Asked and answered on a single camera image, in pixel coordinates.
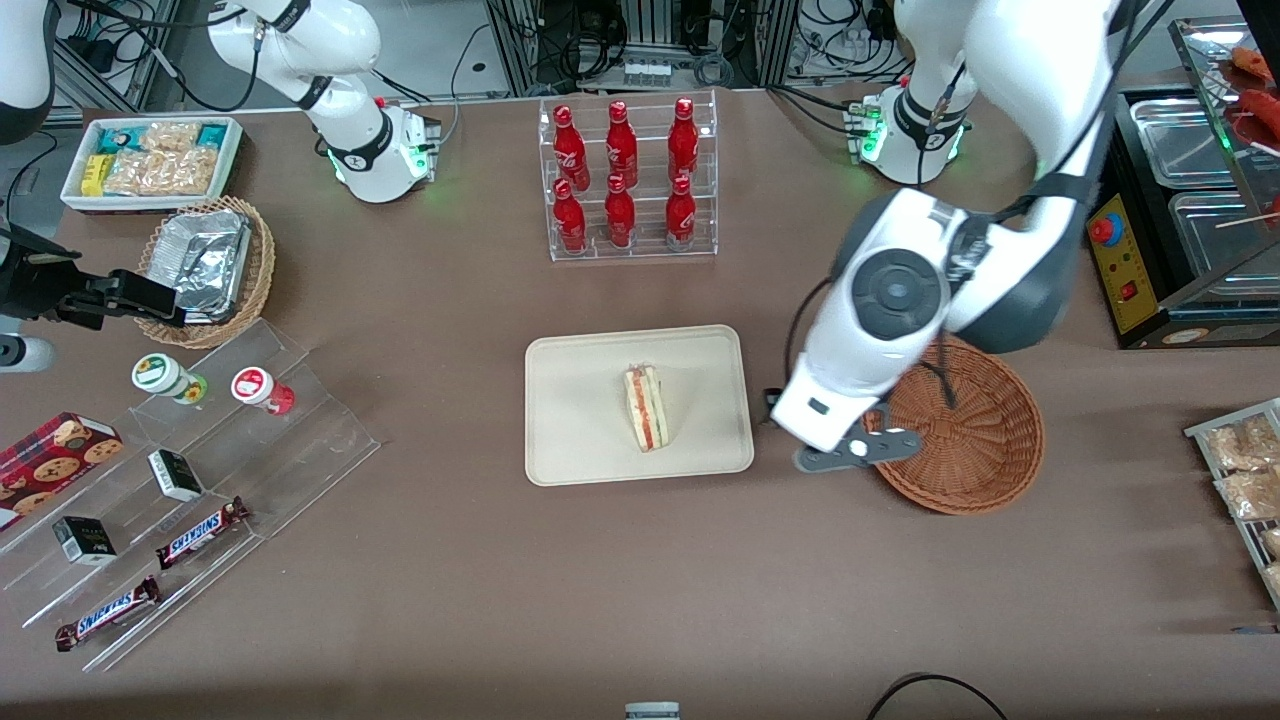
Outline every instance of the wicker basket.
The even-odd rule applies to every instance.
[[[248,258],[244,260],[244,278],[241,281],[239,296],[236,299],[238,310],[230,320],[220,325],[174,328],[155,320],[137,319],[142,332],[156,342],[177,345],[188,350],[218,347],[238,336],[262,314],[266,295],[271,290],[271,272],[275,269],[275,241],[271,238],[271,228],[266,227],[262,217],[252,205],[238,197],[219,197],[211,202],[183,208],[182,214],[192,215],[215,210],[236,210],[253,223]],[[142,251],[142,260],[138,263],[138,273],[142,275],[146,275],[151,266],[151,254],[156,249],[159,236],[160,228],[157,227],[156,232],[151,233],[151,242]]]
[[[899,492],[948,515],[1000,510],[1030,487],[1044,459],[1044,421],[1030,391],[1007,365],[954,338],[946,342],[946,375],[956,409],[947,407],[941,380],[911,368],[890,397],[892,423],[920,434],[914,457],[877,469]],[[937,345],[924,360],[938,366]],[[863,418],[879,430],[882,418]]]

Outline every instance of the brown tablecloth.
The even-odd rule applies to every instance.
[[[0,716],[599,719],[669,698],[690,720],[847,719],[932,670],[1015,717],[1275,717],[1280,638],[1228,634],[1272,615],[1180,429],[1280,395],[1280,351],[1116,351],[1083,258],[1064,325],[1007,359],[1048,430],[1009,510],[945,518],[872,471],[801,475],[776,429],[739,475],[529,483],[531,341],[726,323],[758,401],[796,304],[890,188],[764,92],[718,99],[721,254],[648,266],[550,264],[534,101],[466,106],[439,182],[379,206],[334,181],[301,113],[242,115],[233,190],[279,249],[266,316],[387,445],[110,673],[6,611]],[[991,106],[973,119],[929,190],[993,209],[1030,154]],[[132,268],[155,223],[68,211],[56,240]],[[26,328],[61,359],[0,375],[0,439],[141,400],[127,372],[156,346],[132,322]]]

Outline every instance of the cookie box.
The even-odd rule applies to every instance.
[[[61,413],[0,451],[0,530],[120,451],[110,425]]]

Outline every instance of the red bottle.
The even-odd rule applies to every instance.
[[[676,122],[667,136],[667,151],[671,182],[682,174],[694,177],[698,170],[698,126],[694,124],[694,101],[687,97],[676,100]]]
[[[604,214],[609,218],[609,242],[626,250],[636,234],[636,204],[627,192],[621,173],[609,176],[609,196],[604,199]]]
[[[609,135],[604,138],[609,154],[609,172],[620,173],[627,187],[640,182],[640,156],[636,150],[636,131],[627,120],[627,104],[609,102]]]
[[[671,197],[667,199],[667,247],[684,252],[692,246],[696,211],[698,204],[689,195],[689,176],[680,176],[671,183]]]
[[[568,105],[557,105],[552,115],[556,118],[556,163],[561,168],[561,177],[573,183],[573,190],[584,192],[591,187],[591,173],[586,169],[582,133],[573,127],[573,113]]]
[[[561,236],[564,252],[581,255],[586,252],[586,217],[582,214],[582,205],[573,197],[573,188],[564,178],[556,178],[556,204],[552,205],[552,214],[556,215],[556,231]]]

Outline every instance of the red switch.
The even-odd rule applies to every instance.
[[[1098,218],[1089,224],[1089,240],[1102,245],[1111,240],[1116,232],[1116,225],[1107,218]]]

